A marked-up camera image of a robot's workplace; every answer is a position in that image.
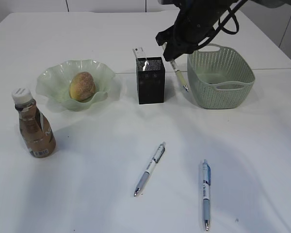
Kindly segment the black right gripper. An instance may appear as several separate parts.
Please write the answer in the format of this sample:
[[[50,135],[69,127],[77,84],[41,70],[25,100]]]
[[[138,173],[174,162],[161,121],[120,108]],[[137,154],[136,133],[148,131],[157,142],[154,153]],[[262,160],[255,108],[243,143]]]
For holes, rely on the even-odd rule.
[[[180,11],[174,24],[156,36],[157,44],[163,48],[165,60],[172,61],[198,50],[198,43],[217,35],[213,27],[215,23],[218,23],[218,30],[233,34],[220,20],[226,11],[233,16],[232,4],[231,0],[179,0],[175,6]]]

